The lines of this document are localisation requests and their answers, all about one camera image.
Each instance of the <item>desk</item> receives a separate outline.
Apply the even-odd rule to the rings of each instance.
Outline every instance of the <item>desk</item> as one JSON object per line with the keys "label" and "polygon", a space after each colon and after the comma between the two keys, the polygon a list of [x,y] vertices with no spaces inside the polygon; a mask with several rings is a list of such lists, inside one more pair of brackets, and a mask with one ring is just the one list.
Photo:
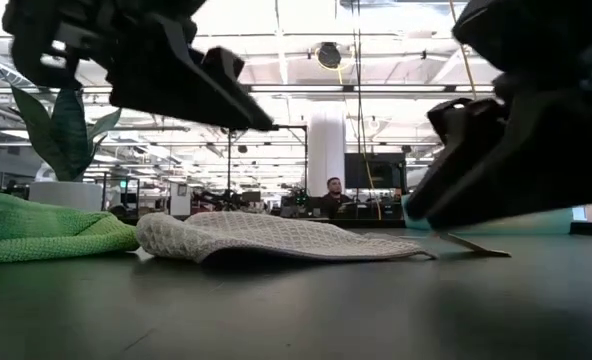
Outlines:
{"label": "desk", "polygon": [[514,257],[2,264],[0,359],[592,360],[592,237],[475,241]]}

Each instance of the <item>teal object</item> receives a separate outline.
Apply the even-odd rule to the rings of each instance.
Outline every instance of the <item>teal object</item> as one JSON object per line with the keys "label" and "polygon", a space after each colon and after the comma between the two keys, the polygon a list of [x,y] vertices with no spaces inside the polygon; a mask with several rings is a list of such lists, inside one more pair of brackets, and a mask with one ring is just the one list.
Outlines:
{"label": "teal object", "polygon": [[[403,209],[409,195],[403,196]],[[403,211],[405,226],[409,229],[432,230],[427,220],[412,220]],[[536,214],[494,220],[454,231],[459,235],[562,235],[569,234],[574,220],[572,209],[561,209]]]}

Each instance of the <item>white column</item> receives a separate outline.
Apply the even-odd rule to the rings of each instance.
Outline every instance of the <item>white column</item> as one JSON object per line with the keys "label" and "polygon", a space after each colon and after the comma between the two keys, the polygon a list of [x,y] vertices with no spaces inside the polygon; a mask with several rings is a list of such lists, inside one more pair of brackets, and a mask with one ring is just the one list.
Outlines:
{"label": "white column", "polygon": [[308,122],[307,187],[311,196],[327,194],[327,179],[345,185],[345,108],[342,103],[316,103]]}

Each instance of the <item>white planter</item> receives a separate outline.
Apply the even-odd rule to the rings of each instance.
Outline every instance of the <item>white planter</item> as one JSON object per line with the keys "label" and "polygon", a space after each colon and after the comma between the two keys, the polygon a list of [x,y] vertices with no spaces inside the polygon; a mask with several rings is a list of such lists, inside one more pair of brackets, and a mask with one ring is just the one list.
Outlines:
{"label": "white planter", "polygon": [[78,182],[35,182],[29,186],[29,201],[83,211],[100,211],[103,187]]}

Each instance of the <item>man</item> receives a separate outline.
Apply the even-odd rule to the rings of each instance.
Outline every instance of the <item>man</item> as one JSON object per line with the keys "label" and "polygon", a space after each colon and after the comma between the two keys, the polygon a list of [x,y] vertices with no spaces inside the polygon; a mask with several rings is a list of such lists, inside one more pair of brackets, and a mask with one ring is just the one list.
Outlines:
{"label": "man", "polygon": [[343,187],[340,179],[337,177],[327,180],[328,193],[322,197],[322,211],[327,213],[330,219],[333,219],[338,212],[338,208],[344,203],[352,202],[347,195],[342,194]]}

